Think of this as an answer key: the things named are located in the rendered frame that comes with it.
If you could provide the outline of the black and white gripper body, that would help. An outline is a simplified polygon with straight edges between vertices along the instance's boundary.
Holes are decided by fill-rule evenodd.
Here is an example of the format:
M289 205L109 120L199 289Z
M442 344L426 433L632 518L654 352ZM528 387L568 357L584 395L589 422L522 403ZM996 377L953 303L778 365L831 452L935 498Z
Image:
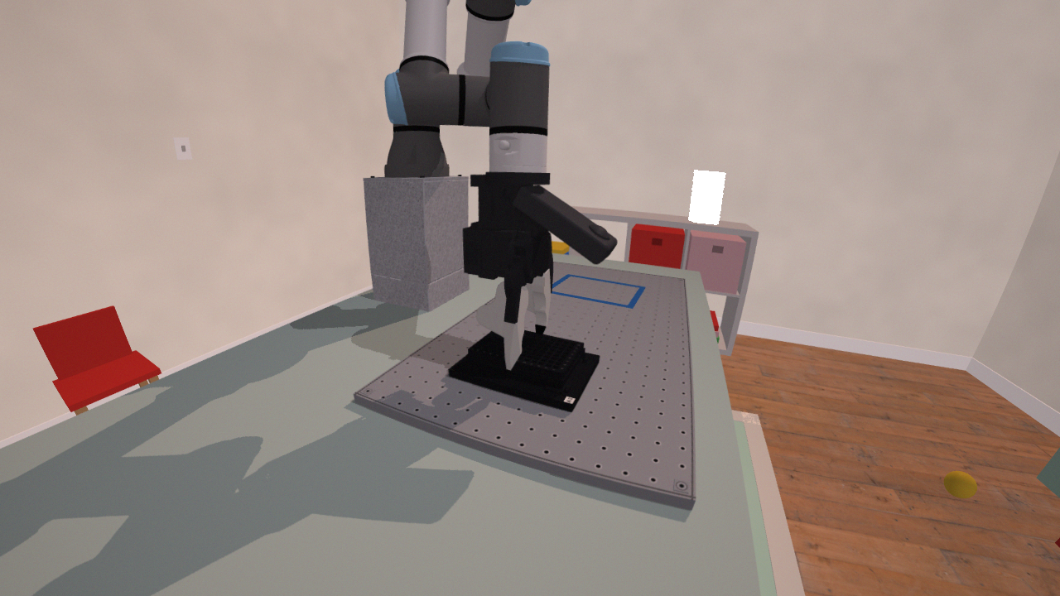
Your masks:
M550 185L550 173L470 175L470 186L479 188L479 220L463 228L465 274L499 278L512 265L513 255L525 252L527 283L544 276L552 261L552 234L513 206L520 186L529 185Z

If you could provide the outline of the blue tape outline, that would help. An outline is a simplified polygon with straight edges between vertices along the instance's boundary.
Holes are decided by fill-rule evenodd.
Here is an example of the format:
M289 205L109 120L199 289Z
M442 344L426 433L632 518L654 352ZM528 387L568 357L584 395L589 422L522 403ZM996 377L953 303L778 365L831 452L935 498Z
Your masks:
M575 275L567 274L566 276L562 276L559 281L556 281L556 282L554 282L552 284L552 288L554 288L554 286L559 286L559 284L562 281L565 281L567 278L569 278L569 276L575 276ZM590 278L589 276L580 276L580 278L590 279L590 280L595 280L595 281L605 281L605 280ZM629 286L629 284L614 282L614 281L605 281L605 282L610 282L610 283L614 283L614 284L619 284L620 286ZM552 292L552 294L556 294L556 295L561 295L561 296L571 296L571 297L578 298L578 299L591 300L591 301L597 301L599 303L610 303L610 305L617 305L617 306L633 309L633 306L635 305L635 303L637 303L639 297L641 296L641 293L643 293L643 291L646 288L644 286L633 286L633 287L638 287L638 291L634 295L633 299L631 300L631 302L629 302L628 305L622 305L622 303L613 303L613 302L608 302L608 301L604 301L604 300L595 300L595 299L591 299L591 298L586 298L586 297L582 297L582 296L575 296L575 295L568 295L568 294L564 294L564 293L554 293L554 291Z

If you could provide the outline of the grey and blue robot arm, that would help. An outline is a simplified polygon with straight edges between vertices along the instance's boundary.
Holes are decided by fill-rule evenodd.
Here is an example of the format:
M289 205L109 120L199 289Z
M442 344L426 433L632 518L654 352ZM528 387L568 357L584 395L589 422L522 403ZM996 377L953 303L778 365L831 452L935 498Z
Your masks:
M489 126L489 172L547 173L549 53L540 43L506 41L515 5L532 0L466 0L465 63L457 74L446 63L450 0L405 1L402 62L385 78L393 123L385 177L450 176L440 125ZM593 264L616 248L605 228L544 186L520 186L513 206Z

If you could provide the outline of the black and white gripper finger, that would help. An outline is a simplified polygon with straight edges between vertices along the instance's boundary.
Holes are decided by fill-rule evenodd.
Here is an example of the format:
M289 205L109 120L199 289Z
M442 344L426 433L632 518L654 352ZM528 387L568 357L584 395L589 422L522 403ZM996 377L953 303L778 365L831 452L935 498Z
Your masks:
M552 301L553 257L544 276L535 276L532 284L527 283L529 293L527 310L535 314L535 333L544 334L547 328L550 301Z
M508 265L504 274L504 281L496 290L494 301L480 306L476 313L479 325L504 337L508 370L512 370L522 353L525 313L529 300L526 285L525 252L520 252L519 256L513 255L513 263Z

